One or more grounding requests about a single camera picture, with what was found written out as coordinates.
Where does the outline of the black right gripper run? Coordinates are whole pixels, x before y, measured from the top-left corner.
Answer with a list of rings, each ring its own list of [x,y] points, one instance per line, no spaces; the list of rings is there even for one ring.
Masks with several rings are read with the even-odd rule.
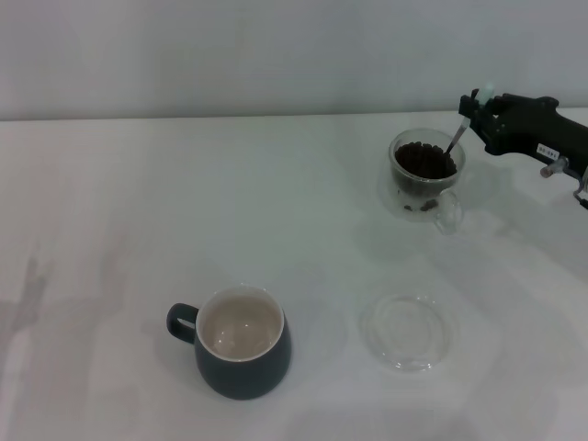
[[[554,160],[540,153],[543,145],[568,160],[568,169],[587,169],[587,128],[563,117],[559,102],[551,97],[528,98],[501,94],[487,99],[461,97],[458,114],[463,116],[458,132],[472,129],[484,138],[485,152],[494,156],[520,153],[544,164]]]

